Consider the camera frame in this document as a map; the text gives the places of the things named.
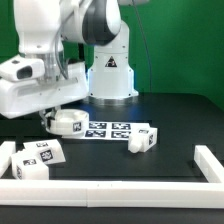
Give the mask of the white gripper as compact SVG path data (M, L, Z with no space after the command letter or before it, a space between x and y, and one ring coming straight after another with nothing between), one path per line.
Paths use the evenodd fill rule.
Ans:
M48 131L46 110L83 99L88 88L85 65L68 65L68 78L45 79L46 69L41 59L19 55L0 64L0 114L9 119L38 112L41 125Z

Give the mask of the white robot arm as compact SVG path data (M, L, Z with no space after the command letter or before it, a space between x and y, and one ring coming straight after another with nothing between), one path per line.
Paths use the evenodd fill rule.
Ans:
M74 135L89 115L64 109L86 97L122 104L138 95L128 64L129 0L13 0L19 53L0 64L0 114L37 112L46 130Z

